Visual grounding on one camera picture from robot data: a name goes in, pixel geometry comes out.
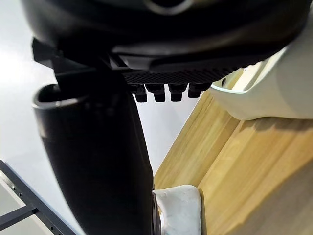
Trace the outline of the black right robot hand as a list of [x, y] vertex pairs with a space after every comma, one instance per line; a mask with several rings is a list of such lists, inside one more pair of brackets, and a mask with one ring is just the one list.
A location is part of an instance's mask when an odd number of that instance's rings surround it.
[[136, 104], [199, 97], [303, 30], [309, 0], [23, 0], [34, 60], [57, 82], [33, 99], [62, 193], [88, 235], [161, 235]]

